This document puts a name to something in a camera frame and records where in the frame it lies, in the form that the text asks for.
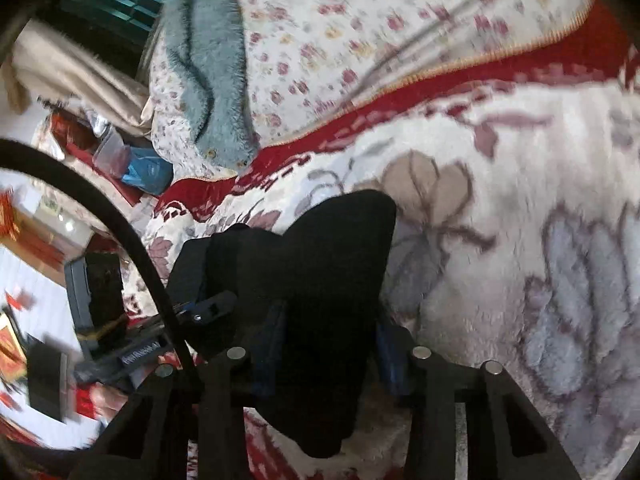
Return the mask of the person's left hand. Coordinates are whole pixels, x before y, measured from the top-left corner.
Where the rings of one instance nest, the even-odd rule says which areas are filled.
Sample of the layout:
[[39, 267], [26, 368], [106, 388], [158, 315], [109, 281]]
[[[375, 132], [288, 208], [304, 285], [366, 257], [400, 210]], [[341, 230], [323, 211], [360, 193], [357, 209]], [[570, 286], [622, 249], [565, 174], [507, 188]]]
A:
[[117, 415], [127, 400], [128, 396], [125, 393], [99, 382], [75, 389], [76, 413], [105, 425]]

